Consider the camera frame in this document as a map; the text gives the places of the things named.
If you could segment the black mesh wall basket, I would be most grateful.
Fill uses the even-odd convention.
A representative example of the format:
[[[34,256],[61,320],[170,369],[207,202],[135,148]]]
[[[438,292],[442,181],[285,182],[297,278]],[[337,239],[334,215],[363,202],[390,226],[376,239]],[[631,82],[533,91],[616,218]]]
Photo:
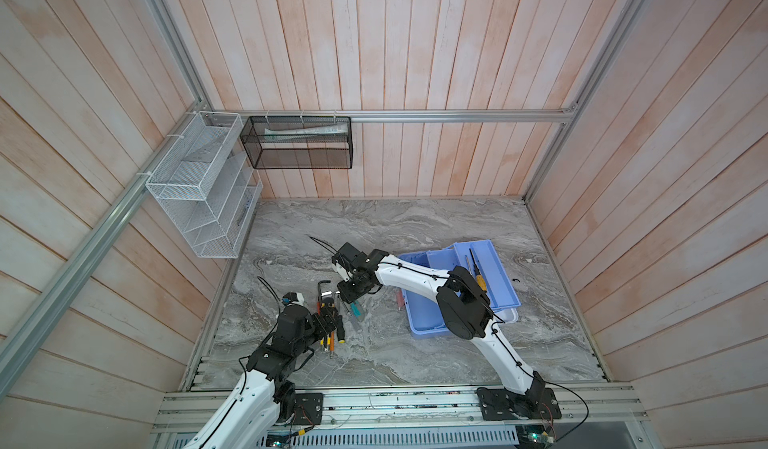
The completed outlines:
[[[257,170],[349,170],[351,119],[330,116],[250,116],[240,134]]]

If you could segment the aluminium front rail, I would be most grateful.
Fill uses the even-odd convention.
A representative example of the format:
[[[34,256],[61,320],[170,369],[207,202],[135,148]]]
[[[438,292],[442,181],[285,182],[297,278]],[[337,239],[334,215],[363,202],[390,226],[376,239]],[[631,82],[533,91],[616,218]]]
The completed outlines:
[[[325,388],[317,429],[440,427],[485,425],[475,386],[402,386]],[[649,418],[634,388],[623,383],[576,383],[556,387],[562,418],[557,427],[588,423],[644,421]],[[195,433],[225,402],[229,393],[170,393],[161,403],[151,432]]]

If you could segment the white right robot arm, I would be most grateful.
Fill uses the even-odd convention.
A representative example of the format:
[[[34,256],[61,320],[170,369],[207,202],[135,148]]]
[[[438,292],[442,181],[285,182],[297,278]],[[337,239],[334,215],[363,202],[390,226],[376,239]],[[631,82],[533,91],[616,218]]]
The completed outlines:
[[[472,342],[502,382],[500,390],[477,390],[481,406],[504,417],[533,419],[539,415],[546,382],[508,342],[489,297],[467,269],[432,269],[378,249],[365,254],[349,243],[336,251],[331,261],[342,278],[337,285],[340,297],[348,304],[384,286],[405,289],[435,302],[449,331]]]

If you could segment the teal utility knife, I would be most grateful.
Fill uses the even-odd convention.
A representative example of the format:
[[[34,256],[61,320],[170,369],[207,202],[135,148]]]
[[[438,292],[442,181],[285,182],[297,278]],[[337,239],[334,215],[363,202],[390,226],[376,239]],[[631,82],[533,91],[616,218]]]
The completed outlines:
[[[351,310],[352,314],[357,319],[362,319],[363,318],[363,314],[361,312],[361,309],[359,308],[359,306],[355,302],[350,303],[349,306],[350,306],[350,310]]]

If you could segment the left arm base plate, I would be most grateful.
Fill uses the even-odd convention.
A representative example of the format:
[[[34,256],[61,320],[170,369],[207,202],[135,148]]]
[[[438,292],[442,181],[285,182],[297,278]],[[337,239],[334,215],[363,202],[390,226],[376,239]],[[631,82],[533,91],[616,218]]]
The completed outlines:
[[[320,392],[276,396],[278,426],[317,426],[322,422],[324,395]]]

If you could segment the black hex key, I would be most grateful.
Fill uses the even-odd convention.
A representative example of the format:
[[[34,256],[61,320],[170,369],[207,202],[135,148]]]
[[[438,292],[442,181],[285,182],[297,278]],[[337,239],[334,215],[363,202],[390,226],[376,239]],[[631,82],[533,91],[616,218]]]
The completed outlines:
[[[317,302],[316,302],[316,309],[317,311],[320,311],[321,308],[325,305],[325,303],[330,300],[333,301],[333,292],[331,290],[324,290],[325,285],[330,285],[331,280],[321,280],[317,283],[316,291],[317,291]]]

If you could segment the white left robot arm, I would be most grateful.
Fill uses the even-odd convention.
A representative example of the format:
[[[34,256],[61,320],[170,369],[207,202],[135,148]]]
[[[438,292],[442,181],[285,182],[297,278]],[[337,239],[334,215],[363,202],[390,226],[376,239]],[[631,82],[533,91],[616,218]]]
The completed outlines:
[[[297,360],[314,353],[313,345],[343,332],[338,310],[323,304],[312,313],[287,304],[265,339],[247,357],[234,389],[214,415],[187,443],[189,448],[253,448],[275,423],[293,411],[295,385],[290,375]]]

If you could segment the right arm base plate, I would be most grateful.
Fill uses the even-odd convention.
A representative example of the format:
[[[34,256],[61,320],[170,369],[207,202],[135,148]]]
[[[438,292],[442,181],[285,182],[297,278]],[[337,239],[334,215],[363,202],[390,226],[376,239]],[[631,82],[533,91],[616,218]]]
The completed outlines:
[[[536,395],[519,395],[507,389],[480,387],[475,391],[484,421],[558,420],[562,418],[554,391],[545,387]]]

